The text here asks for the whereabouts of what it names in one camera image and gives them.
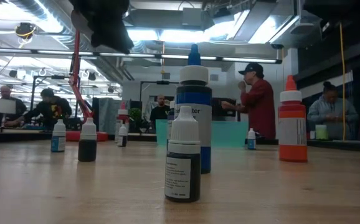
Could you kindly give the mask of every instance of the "red shirt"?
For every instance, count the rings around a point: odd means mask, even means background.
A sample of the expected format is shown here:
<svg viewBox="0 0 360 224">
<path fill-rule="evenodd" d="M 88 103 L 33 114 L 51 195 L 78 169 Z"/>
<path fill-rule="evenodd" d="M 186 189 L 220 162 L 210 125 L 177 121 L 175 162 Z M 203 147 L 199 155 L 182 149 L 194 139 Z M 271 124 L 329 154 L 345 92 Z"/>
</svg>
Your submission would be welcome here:
<svg viewBox="0 0 360 224">
<path fill-rule="evenodd" d="M 249 128 L 266 139 L 275 139 L 274 93 L 271 84 L 260 79 L 248 93 L 241 94 L 241 102 L 249 114 Z"/>
</svg>

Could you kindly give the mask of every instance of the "workbench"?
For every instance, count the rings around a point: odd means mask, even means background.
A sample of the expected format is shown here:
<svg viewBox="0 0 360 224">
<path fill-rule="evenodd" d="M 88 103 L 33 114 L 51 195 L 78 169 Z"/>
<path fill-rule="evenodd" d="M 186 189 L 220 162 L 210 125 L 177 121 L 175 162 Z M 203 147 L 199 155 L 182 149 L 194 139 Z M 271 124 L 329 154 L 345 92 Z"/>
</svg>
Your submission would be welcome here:
<svg viewBox="0 0 360 224">
<path fill-rule="evenodd" d="M 277 146 L 213 148 L 201 200 L 164 199 L 165 147 L 0 143 L 0 223 L 360 223 L 360 152 L 309 147 L 309 163 L 278 160 Z"/>
</svg>

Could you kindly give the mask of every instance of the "teal bin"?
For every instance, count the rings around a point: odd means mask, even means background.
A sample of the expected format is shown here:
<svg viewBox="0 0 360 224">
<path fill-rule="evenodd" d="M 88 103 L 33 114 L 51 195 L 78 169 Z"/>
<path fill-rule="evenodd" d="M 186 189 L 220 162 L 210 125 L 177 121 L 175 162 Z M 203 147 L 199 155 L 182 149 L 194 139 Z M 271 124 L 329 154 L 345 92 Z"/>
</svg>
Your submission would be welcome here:
<svg viewBox="0 0 360 224">
<path fill-rule="evenodd" d="M 168 137 L 168 121 L 166 119 L 157 119 L 155 121 L 156 141 L 159 146 L 166 146 L 166 138 Z"/>
<path fill-rule="evenodd" d="M 244 147 L 248 122 L 212 121 L 212 147 Z"/>
</svg>

